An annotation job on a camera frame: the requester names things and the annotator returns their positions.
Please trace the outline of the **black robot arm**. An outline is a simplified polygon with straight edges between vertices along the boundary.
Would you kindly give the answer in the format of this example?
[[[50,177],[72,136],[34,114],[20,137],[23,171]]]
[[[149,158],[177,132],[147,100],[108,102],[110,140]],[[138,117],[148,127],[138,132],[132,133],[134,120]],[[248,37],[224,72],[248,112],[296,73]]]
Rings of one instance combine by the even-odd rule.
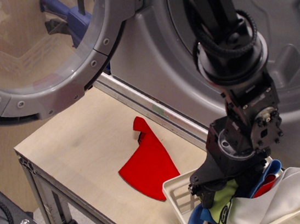
[[[267,71],[268,47],[252,16],[232,0],[183,0],[196,37],[200,74],[220,90],[226,116],[208,128],[207,158],[190,178],[205,209],[230,180],[248,191],[259,180],[271,145],[283,135],[279,98]]]

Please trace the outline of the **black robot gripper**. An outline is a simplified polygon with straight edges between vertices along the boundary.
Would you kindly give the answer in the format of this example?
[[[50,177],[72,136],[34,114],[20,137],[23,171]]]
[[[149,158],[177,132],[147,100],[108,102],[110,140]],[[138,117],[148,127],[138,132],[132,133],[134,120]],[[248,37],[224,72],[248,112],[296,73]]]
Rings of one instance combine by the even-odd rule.
[[[191,175],[189,186],[191,194],[201,198],[204,209],[212,207],[216,192],[232,179],[243,191],[250,191],[261,177],[268,157],[265,151],[243,159],[230,157],[215,142],[209,142],[206,151],[207,158]]]

